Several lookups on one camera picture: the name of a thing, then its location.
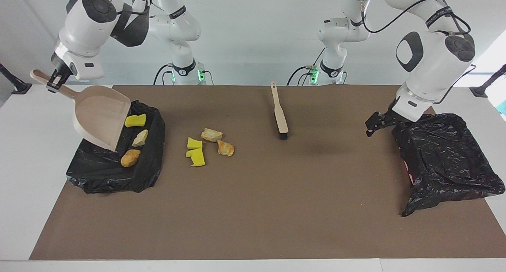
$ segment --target crumpled black garbage bag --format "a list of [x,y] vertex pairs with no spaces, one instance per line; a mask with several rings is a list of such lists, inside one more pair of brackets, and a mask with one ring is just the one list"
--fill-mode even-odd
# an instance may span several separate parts
[[[139,101],[132,102],[128,115],[146,114],[144,127],[123,126],[116,152],[103,149],[83,139],[67,170],[68,180],[86,193],[134,191],[140,193],[157,181],[163,158],[165,122],[158,109]],[[146,144],[132,147],[137,134],[148,129]],[[136,165],[121,166],[121,157],[129,149],[140,149]]]
[[412,194],[402,216],[447,200],[504,193],[464,120],[454,114],[423,115],[392,131],[412,177]]

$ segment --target brush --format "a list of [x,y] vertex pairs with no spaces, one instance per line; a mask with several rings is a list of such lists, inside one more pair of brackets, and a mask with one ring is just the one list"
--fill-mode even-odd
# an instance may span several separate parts
[[278,89],[274,81],[271,82],[271,90],[272,90],[272,97],[274,99],[274,115],[276,116],[276,122],[279,131],[279,139],[286,140],[288,139],[288,125],[286,124],[283,108],[281,108],[281,105],[279,104]]

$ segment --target beige dustpan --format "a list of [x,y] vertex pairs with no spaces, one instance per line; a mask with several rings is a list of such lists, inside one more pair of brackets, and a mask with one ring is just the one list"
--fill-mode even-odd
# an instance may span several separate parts
[[[49,76],[40,70],[32,70],[30,76],[43,84],[49,80]],[[72,122],[78,134],[92,144],[115,151],[130,109],[130,99],[116,90],[98,85],[89,86],[82,92],[63,85],[59,92],[76,103]]]

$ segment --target yellow sponge piece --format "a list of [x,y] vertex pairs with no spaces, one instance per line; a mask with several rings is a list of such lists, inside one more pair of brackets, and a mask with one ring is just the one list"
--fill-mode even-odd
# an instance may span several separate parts
[[188,144],[186,145],[188,149],[195,149],[195,148],[202,148],[202,141],[201,140],[194,140],[190,137],[188,137]]
[[192,166],[194,167],[206,165],[206,162],[204,161],[204,152],[202,151],[202,148],[187,151],[186,157],[191,157],[191,161],[193,162]]
[[146,124],[146,114],[132,115],[126,118],[125,127],[143,127]]

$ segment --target open trash bag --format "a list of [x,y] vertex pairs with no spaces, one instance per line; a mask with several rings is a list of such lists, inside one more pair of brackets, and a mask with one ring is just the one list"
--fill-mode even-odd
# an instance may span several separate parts
[[469,200],[504,193],[466,126],[454,114],[423,115],[392,131],[412,179],[412,194],[402,216],[447,200]]
[[[116,152],[103,149],[83,140],[67,170],[68,180],[86,193],[112,193],[116,191],[141,192],[154,186],[162,165],[165,142],[165,122],[158,109],[139,101],[132,102],[128,115],[146,114],[144,127],[123,126]],[[146,143],[133,147],[137,134],[148,129]],[[140,149],[137,164],[125,168],[121,157],[129,149]]]

